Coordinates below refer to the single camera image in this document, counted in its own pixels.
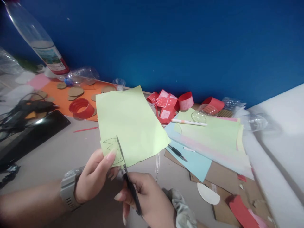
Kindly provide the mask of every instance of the black pen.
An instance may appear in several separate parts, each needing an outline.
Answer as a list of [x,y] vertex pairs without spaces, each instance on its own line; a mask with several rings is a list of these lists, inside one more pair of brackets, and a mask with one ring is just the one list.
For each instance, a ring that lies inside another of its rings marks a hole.
[[188,162],[185,157],[181,154],[181,152],[179,152],[177,149],[175,149],[174,147],[172,147],[170,144],[168,145],[168,147],[177,155],[179,156],[182,160]]

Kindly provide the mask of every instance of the bottle label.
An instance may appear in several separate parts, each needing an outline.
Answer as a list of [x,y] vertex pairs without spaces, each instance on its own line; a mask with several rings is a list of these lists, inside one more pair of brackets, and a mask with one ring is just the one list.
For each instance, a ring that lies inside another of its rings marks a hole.
[[69,68],[61,57],[56,46],[52,46],[50,48],[32,48],[53,73],[65,74],[69,72]]

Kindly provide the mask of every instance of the scissors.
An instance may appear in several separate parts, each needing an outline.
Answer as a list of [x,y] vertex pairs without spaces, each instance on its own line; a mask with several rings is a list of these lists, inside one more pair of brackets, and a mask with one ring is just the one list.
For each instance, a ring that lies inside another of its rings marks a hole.
[[130,181],[130,178],[129,178],[129,175],[128,175],[128,170],[127,170],[127,166],[126,166],[126,161],[124,159],[124,154],[123,154],[123,150],[121,149],[121,146],[120,146],[120,143],[119,143],[119,140],[118,140],[118,136],[116,136],[117,138],[117,142],[118,142],[118,145],[119,145],[119,149],[120,149],[120,152],[121,152],[121,155],[123,157],[123,161],[124,161],[124,165],[123,165],[123,168],[125,170],[125,174],[123,175],[124,179],[126,180],[127,182],[127,187],[128,189],[131,191],[131,195],[134,199],[134,202],[135,202],[135,205],[136,205],[136,208],[137,208],[137,214],[138,215],[141,215],[142,214],[142,209],[140,207],[140,204],[139,204],[139,200],[138,200],[138,196],[137,196],[137,192],[135,190],[135,187],[133,185],[133,183]]

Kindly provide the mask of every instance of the green paper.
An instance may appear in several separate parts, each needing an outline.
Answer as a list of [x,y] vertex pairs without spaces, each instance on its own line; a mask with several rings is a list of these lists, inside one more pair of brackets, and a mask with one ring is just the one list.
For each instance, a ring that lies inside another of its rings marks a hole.
[[[180,111],[178,113],[178,119],[193,121],[191,114],[194,111],[192,108],[186,112]],[[236,150],[236,145],[241,125],[240,122],[209,117],[207,124],[208,125],[204,127],[177,123],[174,130],[216,151],[221,151],[222,153],[231,153],[231,151],[234,151],[236,154],[239,153]]]
[[96,107],[104,155],[110,152],[107,140],[117,135],[127,167],[156,155],[170,143],[140,86],[96,95]]

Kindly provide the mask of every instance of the blue wall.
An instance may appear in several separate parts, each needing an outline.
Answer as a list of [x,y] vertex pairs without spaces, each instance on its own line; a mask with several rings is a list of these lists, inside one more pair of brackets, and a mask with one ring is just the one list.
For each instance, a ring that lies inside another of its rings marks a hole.
[[[21,0],[70,68],[248,107],[304,83],[303,1]],[[0,45],[41,62],[1,3]]]

